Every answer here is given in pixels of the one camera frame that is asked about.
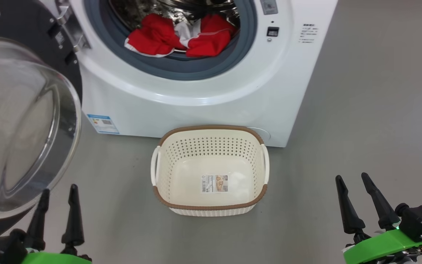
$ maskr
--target metal hinge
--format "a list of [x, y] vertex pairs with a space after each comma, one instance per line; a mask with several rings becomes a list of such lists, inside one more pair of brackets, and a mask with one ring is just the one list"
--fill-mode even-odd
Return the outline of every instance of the metal hinge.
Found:
[[69, 40], [73, 44], [74, 52], [78, 52], [82, 48], [90, 48], [89, 42], [82, 31], [81, 25], [69, 1], [57, 1], [57, 6], [60, 10], [60, 16], [57, 18], [57, 21], [66, 31]]

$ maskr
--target floor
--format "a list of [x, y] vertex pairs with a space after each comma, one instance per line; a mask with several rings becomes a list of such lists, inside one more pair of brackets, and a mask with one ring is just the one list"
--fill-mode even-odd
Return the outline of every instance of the floor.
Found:
[[[422, 204], [422, 1], [340, 0], [289, 144], [270, 149], [268, 192], [247, 214], [173, 213], [149, 180], [158, 139], [101, 135], [83, 122], [52, 192], [47, 251], [63, 247], [76, 183], [86, 239], [78, 250], [95, 263], [343, 263], [352, 236], [343, 233], [337, 174], [368, 234], [378, 218], [361, 172], [392, 207]], [[27, 225], [25, 217], [16, 227]]]

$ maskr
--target washing machine door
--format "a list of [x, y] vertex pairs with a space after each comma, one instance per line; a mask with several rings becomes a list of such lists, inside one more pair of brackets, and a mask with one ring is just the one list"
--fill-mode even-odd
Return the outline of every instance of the washing machine door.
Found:
[[0, 219], [26, 212], [63, 175], [80, 134], [81, 92], [56, 18], [37, 0], [0, 0]]

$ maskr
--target white plastic basket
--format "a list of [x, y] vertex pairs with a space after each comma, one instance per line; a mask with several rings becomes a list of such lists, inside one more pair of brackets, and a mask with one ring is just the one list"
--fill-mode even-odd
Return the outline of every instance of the white plastic basket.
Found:
[[172, 211], [187, 216], [246, 213], [263, 198], [269, 175], [263, 140], [239, 126], [172, 130], [151, 160], [154, 193]]

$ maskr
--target red and white garment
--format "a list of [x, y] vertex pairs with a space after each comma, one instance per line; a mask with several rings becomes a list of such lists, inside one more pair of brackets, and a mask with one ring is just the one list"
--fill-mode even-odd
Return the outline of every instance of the red and white garment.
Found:
[[219, 15], [207, 15], [193, 25], [149, 14], [125, 40], [125, 47], [149, 57], [165, 57], [175, 49], [187, 57], [217, 56], [230, 42], [236, 28]]

